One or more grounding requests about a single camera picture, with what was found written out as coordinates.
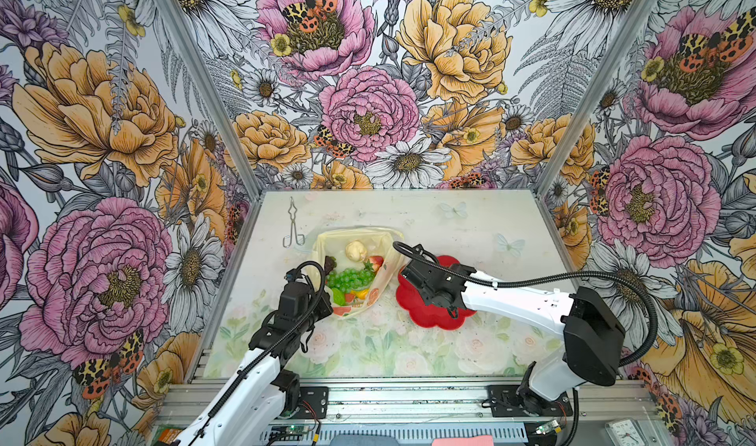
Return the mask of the dark purple fake mangosteen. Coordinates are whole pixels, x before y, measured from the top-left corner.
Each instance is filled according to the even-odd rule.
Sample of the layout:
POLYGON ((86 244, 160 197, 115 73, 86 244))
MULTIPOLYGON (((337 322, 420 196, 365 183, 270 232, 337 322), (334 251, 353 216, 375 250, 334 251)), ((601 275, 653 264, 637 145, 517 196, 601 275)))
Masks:
POLYGON ((323 267, 326 276, 331 274, 337 268, 336 258, 333 256, 326 256, 323 267))

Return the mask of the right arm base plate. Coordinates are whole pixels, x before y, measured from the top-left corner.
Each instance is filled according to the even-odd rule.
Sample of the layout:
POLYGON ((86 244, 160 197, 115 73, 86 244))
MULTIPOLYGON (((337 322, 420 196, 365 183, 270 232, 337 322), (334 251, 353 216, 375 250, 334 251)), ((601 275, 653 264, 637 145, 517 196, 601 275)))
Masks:
POLYGON ((555 401, 547 401, 530 391, 520 395, 518 386, 509 384, 486 387, 486 398, 480 406, 491 410, 494 418, 521 418, 521 416, 567 418, 573 415, 572 404, 566 393, 562 393, 555 401))

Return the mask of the green fake pepper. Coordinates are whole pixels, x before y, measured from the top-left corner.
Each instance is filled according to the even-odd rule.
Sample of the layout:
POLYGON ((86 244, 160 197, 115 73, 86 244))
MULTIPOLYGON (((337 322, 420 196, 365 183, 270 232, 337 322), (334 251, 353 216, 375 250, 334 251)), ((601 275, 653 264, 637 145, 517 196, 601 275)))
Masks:
POLYGON ((346 300, 346 295, 344 292, 342 292, 339 289, 332 289, 332 302, 336 304, 337 306, 346 306, 348 304, 346 300))

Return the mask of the metal tongs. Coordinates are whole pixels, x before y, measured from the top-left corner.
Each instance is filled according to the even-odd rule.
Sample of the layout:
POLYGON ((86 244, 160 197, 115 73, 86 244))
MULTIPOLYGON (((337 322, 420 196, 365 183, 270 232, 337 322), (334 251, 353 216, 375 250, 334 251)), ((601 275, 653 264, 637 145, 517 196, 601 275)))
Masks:
POLYGON ((289 215, 289 233, 283 237, 283 248, 290 248, 293 246, 303 246, 306 241, 305 235, 303 235, 297 225, 297 212, 298 209, 295 204, 295 200, 289 198, 289 208, 287 208, 287 215, 289 215))

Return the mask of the green fake grapes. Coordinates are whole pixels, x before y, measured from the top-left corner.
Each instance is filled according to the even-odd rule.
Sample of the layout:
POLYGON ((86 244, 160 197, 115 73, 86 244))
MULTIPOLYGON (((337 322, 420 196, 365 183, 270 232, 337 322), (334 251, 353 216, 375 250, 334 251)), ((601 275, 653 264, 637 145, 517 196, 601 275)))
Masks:
POLYGON ((375 273, 367 268, 345 269, 341 272, 331 272, 327 286, 340 292, 361 292, 372 285, 374 278, 375 273))

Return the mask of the small circuit board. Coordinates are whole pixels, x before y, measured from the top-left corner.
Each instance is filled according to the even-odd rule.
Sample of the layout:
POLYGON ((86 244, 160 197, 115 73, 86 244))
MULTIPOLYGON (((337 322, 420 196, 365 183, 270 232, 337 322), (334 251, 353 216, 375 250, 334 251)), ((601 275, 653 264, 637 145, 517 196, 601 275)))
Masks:
POLYGON ((273 427, 268 435, 267 444, 273 445, 276 442, 294 441, 301 442, 309 440, 315 445, 320 438, 322 427, 320 424, 317 426, 276 426, 273 427))

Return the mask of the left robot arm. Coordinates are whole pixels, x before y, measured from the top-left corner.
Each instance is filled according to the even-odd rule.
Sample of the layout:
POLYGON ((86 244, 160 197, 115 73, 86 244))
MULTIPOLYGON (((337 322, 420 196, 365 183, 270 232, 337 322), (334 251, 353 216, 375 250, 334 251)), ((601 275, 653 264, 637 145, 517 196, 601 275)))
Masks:
POLYGON ((333 314, 325 282, 316 262, 287 272, 277 309, 253 334, 235 375, 172 445, 255 445, 271 422, 297 408, 299 377, 285 366, 304 334, 333 314))

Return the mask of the translucent yellowish plastic bag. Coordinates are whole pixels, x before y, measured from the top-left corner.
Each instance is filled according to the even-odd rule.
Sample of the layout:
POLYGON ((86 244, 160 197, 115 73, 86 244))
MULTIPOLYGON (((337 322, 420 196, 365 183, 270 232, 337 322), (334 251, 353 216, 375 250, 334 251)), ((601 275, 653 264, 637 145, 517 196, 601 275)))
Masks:
POLYGON ((311 259, 318 262, 322 267, 326 256, 333 256, 337 261, 337 268, 333 272, 341 272, 345 269, 360 270, 367 268, 365 262, 352 262, 345 255, 345 247, 351 241, 361 241, 367 246, 368 257, 373 255, 382 256, 384 264, 375 273, 372 285, 361 292, 345 292, 346 306, 337 306, 332 302, 332 293, 327 286, 328 276, 325 275, 325 289, 330 294, 333 312, 336 316, 346 318, 354 317, 378 302, 383 292, 397 281, 399 270, 404 266, 405 257, 395 248, 396 242, 402 241, 404 235, 396 229, 382 227, 355 227, 348 229, 331 229, 324 231, 316 237, 311 259))

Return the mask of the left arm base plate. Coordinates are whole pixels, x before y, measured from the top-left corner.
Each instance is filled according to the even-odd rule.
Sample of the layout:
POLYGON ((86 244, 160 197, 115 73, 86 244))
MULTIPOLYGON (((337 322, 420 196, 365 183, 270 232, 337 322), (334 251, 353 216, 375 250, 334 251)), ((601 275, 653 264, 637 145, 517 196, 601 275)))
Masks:
POLYGON ((294 420, 325 420, 328 413, 330 389, 328 387, 301 386, 294 420))

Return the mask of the pink cloth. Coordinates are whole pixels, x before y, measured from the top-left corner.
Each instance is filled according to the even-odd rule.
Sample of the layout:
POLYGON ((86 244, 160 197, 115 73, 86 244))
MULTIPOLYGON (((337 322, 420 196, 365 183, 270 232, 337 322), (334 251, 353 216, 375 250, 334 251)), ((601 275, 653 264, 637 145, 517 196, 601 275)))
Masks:
POLYGON ((433 440, 431 446, 494 446, 494 441, 491 435, 437 438, 433 440))

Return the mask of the white clock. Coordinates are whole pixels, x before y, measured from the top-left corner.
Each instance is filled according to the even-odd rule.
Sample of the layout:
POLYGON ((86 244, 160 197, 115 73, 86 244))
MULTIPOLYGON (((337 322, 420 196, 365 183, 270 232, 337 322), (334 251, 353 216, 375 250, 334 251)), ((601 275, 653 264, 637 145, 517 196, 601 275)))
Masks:
POLYGON ((646 440, 636 422, 626 420, 614 420, 606 425, 608 435, 614 446, 646 446, 646 440))

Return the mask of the cream fake garlic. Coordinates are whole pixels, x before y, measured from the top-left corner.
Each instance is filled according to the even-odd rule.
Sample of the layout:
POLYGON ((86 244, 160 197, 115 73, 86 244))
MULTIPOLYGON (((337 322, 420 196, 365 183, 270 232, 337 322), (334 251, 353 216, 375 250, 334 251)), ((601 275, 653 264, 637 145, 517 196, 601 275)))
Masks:
POLYGON ((352 262, 365 262, 368 259, 368 249, 361 241, 351 241, 345 247, 345 255, 352 262))

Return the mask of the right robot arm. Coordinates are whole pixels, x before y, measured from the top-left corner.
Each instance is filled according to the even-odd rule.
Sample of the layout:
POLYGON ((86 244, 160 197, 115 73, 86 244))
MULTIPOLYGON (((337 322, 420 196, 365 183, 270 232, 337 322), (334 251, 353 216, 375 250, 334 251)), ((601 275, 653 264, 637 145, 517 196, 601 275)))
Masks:
POLYGON ((497 280, 471 266, 443 267, 421 245, 393 244, 409 258, 404 279, 427 306, 456 318, 464 310, 483 311, 543 330, 562 346, 541 361, 533 361, 506 403, 527 414, 541 415, 567 391, 584 384, 610 387, 621 365, 625 330, 593 290, 538 290, 537 285, 572 279, 558 274, 521 282, 497 280))

